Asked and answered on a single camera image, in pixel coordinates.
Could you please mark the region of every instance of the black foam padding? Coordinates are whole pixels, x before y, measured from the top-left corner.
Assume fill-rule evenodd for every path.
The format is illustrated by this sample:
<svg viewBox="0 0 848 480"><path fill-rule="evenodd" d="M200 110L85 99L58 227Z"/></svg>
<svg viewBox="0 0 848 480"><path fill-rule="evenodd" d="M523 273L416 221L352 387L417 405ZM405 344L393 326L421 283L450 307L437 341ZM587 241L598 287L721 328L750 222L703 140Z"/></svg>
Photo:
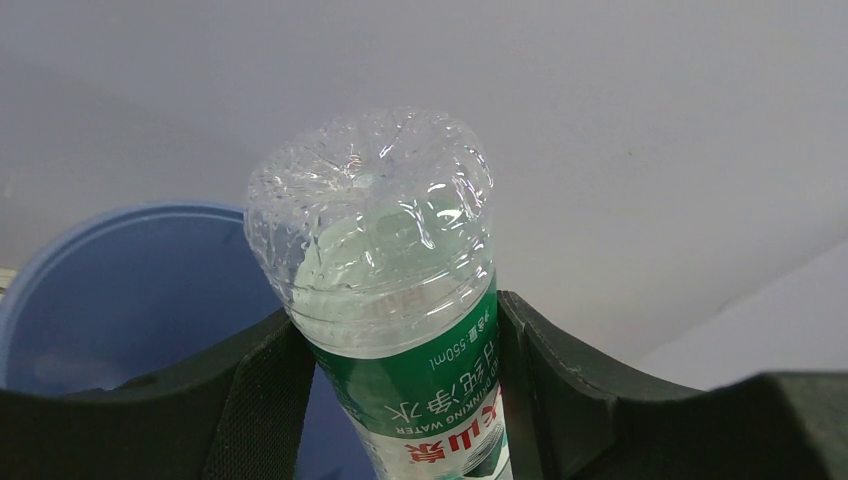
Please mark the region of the black foam padding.
<svg viewBox="0 0 848 480"><path fill-rule="evenodd" d="M518 480L848 479L848 375L763 373L699 392L635 370L499 293Z"/></svg>
<svg viewBox="0 0 848 480"><path fill-rule="evenodd" d="M0 479L290 479L313 370L280 311L115 390L0 391Z"/></svg>

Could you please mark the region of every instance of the white ceiling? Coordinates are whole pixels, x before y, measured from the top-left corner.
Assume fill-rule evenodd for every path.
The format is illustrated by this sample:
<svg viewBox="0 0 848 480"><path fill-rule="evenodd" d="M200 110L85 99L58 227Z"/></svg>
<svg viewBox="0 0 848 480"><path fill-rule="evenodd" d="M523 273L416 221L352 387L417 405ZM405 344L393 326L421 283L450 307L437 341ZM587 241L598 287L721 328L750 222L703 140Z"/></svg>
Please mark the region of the white ceiling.
<svg viewBox="0 0 848 480"><path fill-rule="evenodd" d="M0 10L0 266L118 205L240 203L298 130L403 104L487 146L501 286L628 362L848 238L844 0Z"/></svg>

